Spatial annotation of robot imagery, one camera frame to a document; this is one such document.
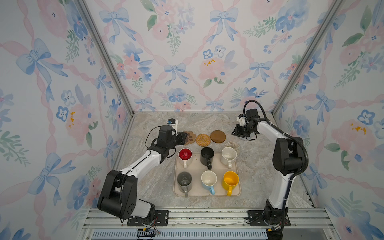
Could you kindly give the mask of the cork paw print coaster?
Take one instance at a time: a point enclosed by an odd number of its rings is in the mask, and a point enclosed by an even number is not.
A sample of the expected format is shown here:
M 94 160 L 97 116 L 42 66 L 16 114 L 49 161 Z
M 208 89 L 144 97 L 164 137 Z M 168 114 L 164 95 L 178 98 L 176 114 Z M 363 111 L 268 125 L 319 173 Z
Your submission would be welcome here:
M 184 131 L 187 134 L 185 145 L 193 144 L 196 141 L 197 135 L 193 131 Z

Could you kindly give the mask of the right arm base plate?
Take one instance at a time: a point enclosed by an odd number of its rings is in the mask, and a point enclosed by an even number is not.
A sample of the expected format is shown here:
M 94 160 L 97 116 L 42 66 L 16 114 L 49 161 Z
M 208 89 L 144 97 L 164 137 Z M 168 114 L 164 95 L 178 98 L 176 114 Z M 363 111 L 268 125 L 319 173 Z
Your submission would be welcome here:
M 282 220 L 281 214 L 266 214 L 264 210 L 249 210 L 247 214 L 246 223 L 252 227 L 279 226 Z

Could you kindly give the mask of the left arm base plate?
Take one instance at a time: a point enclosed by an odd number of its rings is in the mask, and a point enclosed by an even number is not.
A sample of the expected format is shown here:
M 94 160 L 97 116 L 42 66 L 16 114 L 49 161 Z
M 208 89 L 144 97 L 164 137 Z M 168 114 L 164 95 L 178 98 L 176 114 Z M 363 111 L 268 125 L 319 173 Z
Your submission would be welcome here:
M 156 225 L 157 227 L 166 227 L 169 221 L 168 210 L 150 210 L 149 214 L 145 218 L 141 217 L 129 217 L 127 226 L 129 227 L 151 227 Z

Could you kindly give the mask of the plain round wooden coaster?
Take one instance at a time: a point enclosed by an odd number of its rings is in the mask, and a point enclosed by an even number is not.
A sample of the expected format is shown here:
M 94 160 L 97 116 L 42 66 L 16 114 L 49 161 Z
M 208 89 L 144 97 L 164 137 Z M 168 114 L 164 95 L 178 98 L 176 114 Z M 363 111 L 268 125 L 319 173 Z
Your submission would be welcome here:
M 221 144 L 226 140 L 226 134 L 223 131 L 215 130 L 211 132 L 210 138 L 214 143 Z

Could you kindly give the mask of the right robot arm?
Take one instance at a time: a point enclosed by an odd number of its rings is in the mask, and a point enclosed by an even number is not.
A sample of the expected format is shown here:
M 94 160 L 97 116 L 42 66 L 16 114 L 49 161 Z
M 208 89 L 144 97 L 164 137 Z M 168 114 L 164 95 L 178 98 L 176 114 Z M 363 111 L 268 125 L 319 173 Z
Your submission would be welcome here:
M 247 138 L 251 133 L 262 134 L 275 144 L 273 167 L 276 176 L 273 188 L 264 208 L 263 221 L 272 231 L 282 231 L 288 216 L 287 202 L 295 177 L 305 172 L 309 157 L 303 140 L 285 133 L 263 118 L 246 120 L 244 115 L 237 117 L 233 136 Z

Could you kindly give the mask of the woven rattan round coaster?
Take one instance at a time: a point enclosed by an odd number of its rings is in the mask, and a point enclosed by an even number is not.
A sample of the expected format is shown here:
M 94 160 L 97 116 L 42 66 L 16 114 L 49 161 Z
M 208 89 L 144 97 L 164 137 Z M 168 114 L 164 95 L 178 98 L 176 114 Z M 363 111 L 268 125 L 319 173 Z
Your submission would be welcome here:
M 211 144 L 212 140 L 209 135 L 206 134 L 200 134 L 196 137 L 196 143 L 197 145 L 201 147 L 207 147 Z

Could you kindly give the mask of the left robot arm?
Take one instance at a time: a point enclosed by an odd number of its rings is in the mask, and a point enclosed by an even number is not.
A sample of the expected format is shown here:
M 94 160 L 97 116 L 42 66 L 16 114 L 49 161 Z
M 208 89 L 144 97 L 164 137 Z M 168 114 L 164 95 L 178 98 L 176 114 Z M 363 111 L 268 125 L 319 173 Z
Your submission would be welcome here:
M 150 170 L 169 157 L 170 150 L 186 143 L 187 134 L 178 132 L 178 121 L 169 119 L 160 126 L 158 137 L 152 141 L 144 155 L 120 171 L 110 171 L 105 179 L 97 208 L 118 217 L 122 222 L 132 219 L 144 226 L 152 224 L 155 205 L 138 199 L 138 183 Z

